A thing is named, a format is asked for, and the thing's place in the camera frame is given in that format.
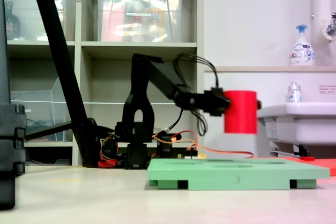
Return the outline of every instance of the white sink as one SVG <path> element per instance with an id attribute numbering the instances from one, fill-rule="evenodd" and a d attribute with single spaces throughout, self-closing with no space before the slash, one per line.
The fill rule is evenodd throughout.
<path id="1" fill-rule="evenodd" d="M 336 145 L 336 102 L 301 102 L 258 111 L 274 142 L 297 145 Z"/>

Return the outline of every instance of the clear plastic container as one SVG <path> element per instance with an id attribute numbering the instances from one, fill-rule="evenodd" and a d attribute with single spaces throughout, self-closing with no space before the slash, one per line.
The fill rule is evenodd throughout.
<path id="1" fill-rule="evenodd" d="M 75 39 L 75 0 L 55 0 L 66 40 Z M 36 0 L 5 0 L 9 40 L 48 41 Z"/>
<path id="2" fill-rule="evenodd" d="M 68 107 L 59 79 L 51 90 L 12 91 L 12 103 L 25 107 L 27 116 L 27 133 L 70 121 Z M 72 131 L 66 130 L 35 141 L 71 142 Z"/>
<path id="3" fill-rule="evenodd" d="M 98 0 L 98 41 L 182 42 L 181 16 L 182 0 Z"/>

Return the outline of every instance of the table surface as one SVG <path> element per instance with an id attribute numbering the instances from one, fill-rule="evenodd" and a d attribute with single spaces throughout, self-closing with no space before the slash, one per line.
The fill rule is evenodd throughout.
<path id="1" fill-rule="evenodd" d="M 156 190 L 145 170 L 27 167 L 1 224 L 336 223 L 336 177 L 317 189 Z"/>

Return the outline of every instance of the green board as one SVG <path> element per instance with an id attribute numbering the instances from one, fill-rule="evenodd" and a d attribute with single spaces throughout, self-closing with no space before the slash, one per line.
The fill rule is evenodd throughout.
<path id="1" fill-rule="evenodd" d="M 152 159 L 150 186 L 189 190 L 279 190 L 316 188 L 329 169 L 281 158 Z"/>

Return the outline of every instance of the red cylinder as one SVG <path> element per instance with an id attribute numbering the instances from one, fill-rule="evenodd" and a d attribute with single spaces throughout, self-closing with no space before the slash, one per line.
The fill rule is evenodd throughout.
<path id="1" fill-rule="evenodd" d="M 224 132 L 257 134 L 257 92 L 248 90 L 224 91 L 230 107 L 224 111 Z"/>

